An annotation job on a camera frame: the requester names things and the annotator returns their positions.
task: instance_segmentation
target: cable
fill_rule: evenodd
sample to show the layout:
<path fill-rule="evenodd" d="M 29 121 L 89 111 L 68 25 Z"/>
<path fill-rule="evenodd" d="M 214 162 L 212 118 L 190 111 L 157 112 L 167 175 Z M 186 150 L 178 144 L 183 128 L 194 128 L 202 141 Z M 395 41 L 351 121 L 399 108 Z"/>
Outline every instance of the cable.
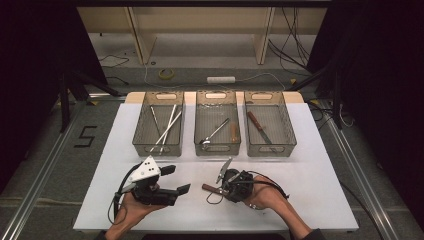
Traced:
<path fill-rule="evenodd" d="M 228 184 L 240 184 L 240 183 L 265 184 L 265 185 L 268 185 L 268 186 L 271 186 L 271 187 L 273 187 L 273 188 L 277 189 L 277 190 L 278 190 L 278 192 L 280 192 L 280 193 L 281 193 L 281 195 L 282 195 L 285 199 L 288 199 L 288 198 L 289 198 L 289 195 L 287 195 L 281 187 L 277 186 L 277 185 L 276 185 L 276 184 L 274 184 L 274 183 L 265 182 L 265 181 L 235 181 L 235 182 L 228 182 Z"/>
<path fill-rule="evenodd" d="M 121 199 L 121 196 L 123 194 L 122 189 L 124 188 L 124 184 L 127 181 L 128 177 L 131 175 L 131 173 L 134 172 L 134 170 L 136 170 L 140 165 L 141 165 L 141 163 L 133 166 L 128 171 L 128 173 L 125 175 L 124 179 L 122 179 L 122 182 L 121 182 L 121 185 L 118 188 L 118 191 L 115 192 L 115 196 L 113 196 L 113 199 L 112 199 L 112 202 L 111 202 L 111 206 L 113 204 L 113 215 L 114 215 L 115 218 L 116 218 L 116 215 L 118 214 L 118 210 L 119 210 L 119 208 L 118 208 L 119 207 L 118 206 L 119 205 L 119 199 Z M 109 216 L 109 212 L 110 212 L 111 206 L 109 206 L 109 210 L 107 212 L 107 215 L 108 216 Z"/>
<path fill-rule="evenodd" d="M 342 108 L 343 108 L 343 105 L 340 105 L 340 111 L 339 111 L 340 120 L 342 120 L 343 124 L 346 127 L 352 127 L 353 126 L 353 123 L 355 122 L 355 119 L 352 118 L 352 122 L 351 123 L 346 123 L 345 120 L 342 117 Z"/>
<path fill-rule="evenodd" d="M 124 63 L 126 63 L 126 62 L 128 62 L 130 60 L 129 58 L 118 57 L 118 56 L 115 56 L 115 55 L 107 55 L 106 57 L 99 59 L 99 62 L 105 60 L 108 57 L 114 57 L 114 58 L 118 58 L 118 59 L 123 59 L 124 61 L 121 62 L 121 63 L 118 63 L 116 65 L 113 65 L 113 66 L 103 66 L 103 67 L 114 68 L 114 67 L 119 66 L 119 65 L 122 65 L 122 64 L 124 64 Z"/>
<path fill-rule="evenodd" d="M 254 173 L 254 174 L 257 174 L 257 175 L 259 175 L 259 176 L 262 176 L 262 177 L 264 177 L 264 178 L 266 178 L 266 179 L 268 179 L 268 180 L 270 180 L 272 183 L 274 183 L 277 187 L 279 187 L 279 188 L 281 188 L 280 187 L 280 185 L 278 185 L 278 183 L 276 183 L 276 182 L 274 182 L 274 180 L 272 180 L 271 178 L 269 178 L 269 177 L 267 177 L 267 176 L 265 176 L 265 175 L 263 175 L 263 174 L 261 174 L 261 173 L 258 173 L 258 172 L 255 172 L 255 171 L 247 171 L 248 173 Z"/>
<path fill-rule="evenodd" d="M 128 210 L 127 210 L 127 208 L 126 208 L 124 205 L 121 205 L 121 208 L 125 209 L 125 215 L 124 215 L 124 218 L 122 218 L 122 220 L 121 220 L 121 221 L 119 221 L 118 223 L 114 223 L 114 222 L 112 221 L 112 219 L 110 219 L 110 214 L 109 214 L 110 209 L 112 208 L 112 204 L 121 205 L 121 204 L 119 204 L 119 202 L 118 202 L 118 203 L 116 203 L 114 200 L 112 200 L 112 201 L 110 202 L 109 209 L 108 209 L 108 211 L 107 211 L 107 219 L 109 220 L 109 222 L 110 222 L 112 225 L 119 225 L 119 224 L 121 224 L 122 222 L 124 222 L 125 218 L 127 217 Z"/>
<path fill-rule="evenodd" d="M 283 91 L 286 90 L 286 87 L 284 86 L 284 84 L 272 73 L 261 73 L 261 74 L 255 75 L 253 77 L 249 77 L 249 78 L 245 78 L 245 79 L 241 79 L 241 80 L 236 80 L 236 82 L 248 81 L 248 80 L 263 76 L 263 75 L 271 75 L 283 87 Z"/>
<path fill-rule="evenodd" d="M 311 100 L 306 100 L 305 102 L 306 102 L 308 105 L 310 105 L 310 106 L 312 106 L 312 107 L 314 107 L 314 108 L 315 108 L 315 109 L 310 109 L 310 110 L 311 110 L 311 112 L 312 112 L 312 111 L 320 111 L 320 113 L 321 113 L 321 117 L 320 117 L 320 118 L 318 118 L 318 119 L 314 119 L 314 120 L 315 120 L 315 122 L 321 121 L 321 120 L 324 118 L 324 114 L 328 114 L 328 115 L 332 114 L 332 109 L 321 108 L 321 107 L 319 107 L 317 104 L 313 103 Z"/>
<path fill-rule="evenodd" d="M 146 71 L 145 71 L 145 74 L 144 74 L 143 82 L 146 83 L 147 85 L 153 86 L 153 87 L 158 87 L 158 88 L 163 88 L 163 89 L 176 89 L 176 88 L 180 88 L 180 87 L 218 86 L 218 87 L 221 87 L 221 88 L 224 88 L 224 89 L 233 90 L 233 91 L 244 91 L 243 89 L 230 88 L 230 87 L 223 86 L 223 85 L 220 85 L 220 84 L 209 84 L 209 83 L 205 83 L 205 84 L 185 84 L 185 85 L 177 85 L 177 86 L 162 86 L 162 85 L 157 85 L 157 84 L 153 84 L 153 83 L 147 82 L 147 71 L 148 71 L 147 70 L 147 65 L 144 64 L 144 67 L 145 67 Z M 255 75 L 253 77 L 249 77 L 249 78 L 246 78 L 246 79 L 236 80 L 236 82 L 248 81 L 248 80 L 251 80 L 253 78 L 257 78 L 259 76 L 263 76 L 263 75 L 271 75 L 282 86 L 283 91 L 286 89 L 286 87 L 284 86 L 284 84 L 275 75 L 273 75 L 272 73 L 261 73 L 261 74 L 258 74 L 258 75 Z"/>
<path fill-rule="evenodd" d="M 303 68 L 304 70 L 308 71 L 308 70 L 306 69 L 306 67 L 305 67 L 305 66 L 302 66 L 300 63 L 296 62 L 296 60 L 294 60 L 293 58 L 291 58 L 290 56 L 288 56 L 286 53 L 281 52 L 281 50 L 279 50 L 279 49 L 278 49 L 278 48 L 277 48 L 277 47 L 273 44 L 273 42 L 272 42 L 271 40 L 269 40 L 269 42 L 271 43 L 271 45 L 268 45 L 268 46 L 269 46 L 269 49 L 270 49 L 270 50 L 271 50 L 271 52 L 273 52 L 273 53 L 274 53 L 277 57 L 279 57 L 279 58 L 280 58 L 280 66 L 281 66 L 281 68 L 283 68 L 283 70 L 284 70 L 284 71 L 289 72 L 289 73 L 292 73 L 292 74 L 296 74 L 296 75 L 299 75 L 299 76 L 305 76 L 305 77 L 310 77 L 310 76 L 311 76 L 310 74 L 296 73 L 296 72 L 292 72 L 292 71 L 290 71 L 290 70 L 286 69 L 286 68 L 284 67 L 284 65 L 283 65 L 282 60 L 284 60 L 284 61 L 286 61 L 286 62 L 294 63 L 294 64 L 296 64 L 296 65 L 299 65 L 301 68 Z M 290 59 L 286 59 L 286 58 L 284 58 L 282 55 L 284 55 L 284 56 L 286 56 L 286 57 L 289 57 L 289 58 L 291 58 L 292 60 L 290 60 Z"/>
<path fill-rule="evenodd" d="M 210 202 L 209 198 L 212 196 L 212 194 L 213 194 L 213 192 L 211 192 L 209 194 L 209 196 L 206 198 L 206 202 L 208 202 L 209 204 L 217 205 L 217 204 L 220 204 L 222 202 L 222 199 L 224 199 L 224 195 L 221 195 L 221 199 L 218 202 L 216 202 L 216 203 Z"/>
<path fill-rule="evenodd" d="M 289 23 L 289 20 L 287 18 L 287 15 L 286 15 L 286 13 L 284 11 L 284 8 L 281 8 L 281 9 L 282 9 L 284 18 L 286 20 L 287 26 L 288 26 L 288 28 L 290 30 L 290 34 L 287 37 L 286 42 L 287 42 L 287 40 L 288 40 L 288 38 L 290 36 L 293 36 L 293 39 L 296 42 L 296 47 L 297 47 L 297 52 L 299 54 L 299 57 L 300 57 L 302 63 L 305 65 L 306 64 L 305 61 L 308 61 L 309 53 L 303 47 L 302 42 L 300 41 L 300 38 L 299 38 L 298 33 L 297 33 L 297 28 L 299 26 L 299 21 L 298 21 L 299 9 L 298 8 L 293 8 L 293 23 L 292 23 L 292 26 L 291 27 L 290 27 L 290 23 Z"/>
<path fill-rule="evenodd" d="M 121 79 L 119 77 L 106 77 L 106 78 L 118 79 L 119 81 L 123 82 L 125 85 L 130 85 L 128 82 L 124 81 L 123 79 Z"/>
<path fill-rule="evenodd" d="M 361 207 L 364 209 L 365 213 L 368 215 L 371 222 L 373 223 L 375 229 L 377 230 L 378 235 L 380 236 L 380 239 L 384 240 L 383 234 L 381 233 L 380 229 L 378 228 L 377 222 L 372 217 L 371 212 L 368 210 L 368 208 L 361 202 L 361 200 L 359 200 L 359 198 L 353 193 L 353 191 L 350 190 L 350 188 L 348 188 L 342 181 L 339 180 L 339 183 L 344 189 L 346 189 L 355 198 L 355 200 L 359 203 L 359 205 L 361 205 Z"/>
<path fill-rule="evenodd" d="M 292 57 L 290 57 L 289 55 L 287 55 L 285 52 L 283 52 L 282 50 L 280 50 L 272 41 L 271 41 L 271 39 L 269 39 L 268 40 L 269 41 L 269 43 L 271 43 L 271 45 L 269 45 L 270 47 L 272 46 L 272 47 L 274 47 L 274 50 L 275 51 L 277 51 L 278 53 L 280 53 L 280 58 L 282 58 L 281 57 L 281 55 L 284 55 L 284 57 L 286 57 L 287 59 L 285 59 L 285 58 L 282 58 L 283 60 L 285 60 L 285 61 L 287 61 L 287 62 L 290 62 L 290 63 L 294 63 L 294 64 L 296 64 L 296 65 L 298 65 L 299 67 L 301 67 L 301 68 L 303 68 L 303 69 L 305 69 L 305 70 L 307 70 L 306 69 L 306 66 L 304 66 L 304 65 L 302 65 L 301 63 L 299 63 L 298 61 L 296 61 L 295 59 L 293 59 Z"/>
<path fill-rule="evenodd" d="M 333 118 L 333 116 L 331 116 L 331 117 L 329 117 L 319 128 L 318 128 L 318 131 L 319 130 L 321 130 L 321 128 L 330 120 L 330 119 L 332 119 Z"/>

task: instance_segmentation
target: white tabletop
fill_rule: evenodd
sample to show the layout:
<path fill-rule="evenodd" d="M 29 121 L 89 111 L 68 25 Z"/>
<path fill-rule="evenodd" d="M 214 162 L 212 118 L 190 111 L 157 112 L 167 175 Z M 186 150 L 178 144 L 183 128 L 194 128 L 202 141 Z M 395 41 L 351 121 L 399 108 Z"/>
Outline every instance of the white tabletop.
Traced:
<path fill-rule="evenodd" d="M 248 157 L 242 105 L 238 105 L 242 143 L 230 168 L 260 172 L 276 181 L 289 201 L 311 228 L 323 230 L 356 230 L 357 222 L 339 185 L 308 106 L 287 104 L 297 139 L 288 158 Z M 141 104 L 122 104 L 118 110 L 100 162 L 80 209 L 74 229 L 81 231 L 108 229 L 107 211 L 114 193 L 132 166 L 144 161 L 138 156 L 132 138 Z M 191 183 L 190 191 L 180 196 L 175 206 L 147 216 L 133 230 L 145 233 L 264 233 L 287 230 L 272 210 L 252 210 L 243 203 L 224 199 L 218 205 L 207 203 L 209 192 L 203 183 L 215 184 L 228 157 L 198 157 L 194 149 L 195 105 L 185 110 L 181 157 L 154 157 L 159 167 L 176 165 L 173 174 L 160 177 L 161 188 L 176 189 Z M 209 199 L 217 201 L 214 195 Z"/>

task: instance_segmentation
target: human hand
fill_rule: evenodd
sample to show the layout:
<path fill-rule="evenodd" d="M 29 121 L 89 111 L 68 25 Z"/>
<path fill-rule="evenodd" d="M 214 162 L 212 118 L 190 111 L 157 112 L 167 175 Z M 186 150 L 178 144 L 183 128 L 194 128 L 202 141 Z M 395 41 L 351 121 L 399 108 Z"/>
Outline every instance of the human hand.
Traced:
<path fill-rule="evenodd" d="M 263 181 L 272 183 L 272 181 L 263 176 L 256 176 L 254 181 Z M 255 183 L 253 185 L 253 192 L 250 197 L 246 198 L 244 204 L 247 206 L 256 206 L 258 209 L 271 208 L 276 209 L 282 203 L 287 203 L 287 200 L 281 195 L 281 193 L 272 186 Z"/>
<path fill-rule="evenodd" d="M 256 176 L 253 180 L 272 183 L 270 179 L 263 176 Z M 287 199 L 272 186 L 255 183 L 252 195 L 243 202 L 247 206 L 255 205 L 256 208 L 271 208 L 274 210 L 290 228 L 295 239 L 303 239 L 312 232 Z"/>
<path fill-rule="evenodd" d="M 165 208 L 163 205 L 145 205 L 135 200 L 132 193 L 125 193 L 114 224 L 106 232 L 106 239 L 120 239 L 149 213 Z"/>

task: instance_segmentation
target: wooden handle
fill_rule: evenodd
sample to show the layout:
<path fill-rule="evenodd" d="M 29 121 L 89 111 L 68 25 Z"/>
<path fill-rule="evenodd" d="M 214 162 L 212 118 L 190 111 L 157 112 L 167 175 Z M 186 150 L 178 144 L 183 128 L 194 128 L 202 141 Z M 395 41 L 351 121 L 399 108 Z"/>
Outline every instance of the wooden handle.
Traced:
<path fill-rule="evenodd" d="M 203 189 L 203 190 L 206 190 L 206 191 L 209 191 L 209 192 L 213 192 L 213 193 L 216 193 L 216 194 L 222 195 L 222 196 L 225 196 L 225 195 L 227 195 L 227 194 L 228 194 L 228 192 L 223 191 L 223 190 L 221 190 L 221 189 L 219 189 L 219 188 L 214 188 L 214 187 L 212 187 L 211 185 L 208 185 L 208 184 L 206 184 L 206 183 L 203 183 L 203 185 L 202 185 L 202 189 Z"/>
<path fill-rule="evenodd" d="M 230 126 L 231 126 L 231 142 L 236 143 L 238 141 L 237 123 L 232 122 Z"/>
<path fill-rule="evenodd" d="M 252 120 L 253 124 L 255 124 L 255 127 L 259 130 L 262 131 L 262 127 L 259 124 L 258 120 L 256 119 L 255 115 L 253 115 L 253 113 L 251 111 L 247 112 L 247 116 L 249 116 L 250 120 Z"/>

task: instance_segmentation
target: gray floor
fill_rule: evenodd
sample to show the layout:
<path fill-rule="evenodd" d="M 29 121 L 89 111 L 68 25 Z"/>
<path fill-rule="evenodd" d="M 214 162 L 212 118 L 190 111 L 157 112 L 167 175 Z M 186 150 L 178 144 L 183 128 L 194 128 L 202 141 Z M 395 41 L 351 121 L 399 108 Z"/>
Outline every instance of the gray floor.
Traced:
<path fill-rule="evenodd" d="M 274 36 L 274 38 L 277 43 L 281 43 L 284 39 L 281 36 Z M 207 39 L 208 37 L 204 35 L 162 36 L 162 38 L 157 40 L 150 64 L 146 69 L 138 63 L 134 55 L 131 38 L 128 36 L 107 34 L 103 38 L 98 35 L 92 36 L 99 58 L 108 54 L 116 54 L 121 57 L 129 56 L 129 61 L 119 67 L 104 68 L 106 76 L 119 77 L 129 83 L 129 85 L 125 85 L 117 79 L 108 79 L 110 86 L 121 92 L 163 90 L 163 87 L 169 86 L 181 86 L 178 87 L 179 90 L 195 90 L 199 87 L 187 86 L 187 84 L 206 84 L 207 76 L 232 75 L 236 76 L 236 79 L 246 79 L 261 73 L 272 73 L 286 87 L 290 86 L 290 79 L 296 78 L 301 81 L 305 78 L 304 76 L 284 72 L 281 69 L 278 58 L 269 52 L 266 63 L 258 66 L 254 60 L 249 36 L 213 36 L 213 43 L 207 41 Z M 309 41 L 305 40 L 305 45 L 310 49 L 314 37 L 306 36 L 305 39 L 309 39 Z M 288 48 L 287 51 L 293 51 L 293 47 Z M 120 63 L 117 59 L 113 61 L 102 61 L 102 64 L 104 66 L 113 66 Z M 290 64 L 285 65 L 285 67 L 301 72 Z M 158 79 L 157 73 L 162 68 L 174 69 L 176 72 L 175 78 L 167 83 Z M 146 81 L 162 87 L 148 85 Z M 314 96 L 315 86 L 316 84 L 312 84 L 301 90 L 305 99 Z M 263 75 L 246 82 L 224 87 L 268 90 L 277 87 L 281 88 L 281 85 L 271 75 Z M 222 89 L 223 87 L 205 85 L 202 88 Z M 88 87 L 88 90 L 91 93 L 101 93 L 93 87 Z M 19 239 L 93 238 L 93 234 L 74 231 L 72 229 L 73 222 L 78 215 L 81 203 L 97 167 L 119 104 L 122 102 L 122 100 L 105 98 L 96 100 L 98 101 L 83 107 L 66 145 L 41 192 L 40 198 L 22 229 Z M 313 115 L 315 118 L 320 117 L 320 113 L 316 111 L 313 112 Z M 328 122 L 325 123 L 325 120 L 317 121 L 316 124 L 318 128 L 322 126 L 320 134 L 339 180 L 346 184 L 361 201 L 364 201 L 340 147 L 334 139 L 330 125 Z M 75 145 L 88 143 L 86 139 L 79 139 L 84 126 L 96 126 L 96 128 L 86 131 L 87 135 L 95 138 L 91 147 L 75 148 Z M 60 127 L 60 106 L 56 105 L 40 131 L 37 141 L 31 147 L 27 160 L 22 162 L 9 185 L 0 195 L 0 232 L 5 230 L 11 217 L 19 207 L 22 198 L 26 196 L 43 163 L 48 158 L 50 150 L 59 137 Z M 375 157 L 360 129 L 353 125 L 352 127 L 344 127 L 342 131 L 347 136 L 358 162 L 389 215 L 399 239 L 424 239 L 423 231 L 419 228 L 408 208 L 391 185 L 384 170 L 378 167 Z M 352 233 L 325 232 L 325 236 L 328 239 L 379 239 L 377 231 L 365 211 L 350 193 L 345 192 L 345 195 L 360 227 Z M 289 239 L 287 233 L 283 233 L 283 236 Z M 141 235 L 139 233 L 130 233 L 125 239 L 140 238 Z"/>

